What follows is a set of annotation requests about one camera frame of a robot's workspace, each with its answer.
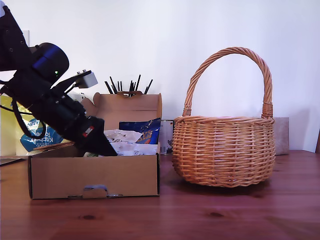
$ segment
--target robotic arm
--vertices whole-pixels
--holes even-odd
[[[116,156],[117,153],[104,135],[104,120],[86,116],[84,107],[66,93],[71,85],[88,88],[96,84],[94,73],[78,72],[52,87],[68,70],[68,57],[52,43],[28,47],[9,8],[2,1],[0,8],[0,71],[16,70],[12,79],[0,81],[4,85],[0,94],[12,97],[12,111],[23,132],[34,139],[42,138],[46,133],[43,123],[47,123],[63,138],[73,141],[78,149],[103,156]],[[40,136],[29,132],[17,102],[42,122],[43,133]]]

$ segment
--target woven wicker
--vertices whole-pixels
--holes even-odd
[[[191,116],[193,93],[201,74],[217,59],[241,54],[261,69],[264,98],[261,118]],[[183,115],[176,118],[172,162],[186,181],[233,188],[258,184],[270,177],[275,162],[272,78],[269,67],[244,47],[229,47],[211,55],[195,72],[187,90]]]

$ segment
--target wooden table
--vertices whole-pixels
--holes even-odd
[[[320,155],[277,156],[270,180],[184,182],[161,158],[160,197],[31,200],[27,162],[0,168],[1,240],[320,240]]]

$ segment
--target blue packaging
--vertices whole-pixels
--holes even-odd
[[[28,129],[31,131],[32,134],[36,136],[40,136],[43,130],[41,123],[39,120],[32,119],[27,124]],[[28,151],[31,152],[33,149],[38,147],[44,147],[52,144],[59,144],[63,141],[63,137],[60,136],[52,127],[47,126],[45,136],[41,139],[33,139],[31,137],[26,136],[25,134],[22,135],[20,138],[20,142],[23,147]]]
[[[142,136],[136,141],[137,144],[158,144],[161,118],[150,121],[121,121],[119,129],[125,131],[136,131]]]

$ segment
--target box flap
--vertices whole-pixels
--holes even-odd
[[[121,94],[96,93],[93,103],[82,100],[88,116],[104,119],[104,129],[119,128],[119,122],[142,122],[162,117],[161,94],[143,94],[124,97]]]
[[[157,196],[158,155],[31,158],[33,199],[74,198],[105,186],[108,195]]]

